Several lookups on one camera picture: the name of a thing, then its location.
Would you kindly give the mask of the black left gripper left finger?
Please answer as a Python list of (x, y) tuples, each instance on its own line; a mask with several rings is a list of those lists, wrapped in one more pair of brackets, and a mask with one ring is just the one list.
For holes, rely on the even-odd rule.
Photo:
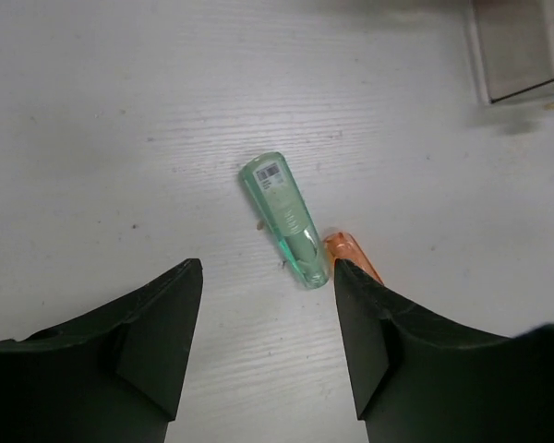
[(202, 296), (190, 258), (79, 317), (0, 341), (0, 442), (162, 442)]

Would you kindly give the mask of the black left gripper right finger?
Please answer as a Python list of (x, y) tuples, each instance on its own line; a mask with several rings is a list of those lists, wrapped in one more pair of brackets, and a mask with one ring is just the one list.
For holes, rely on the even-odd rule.
[(335, 264), (357, 418), (372, 442), (554, 442), (554, 324), (473, 329)]

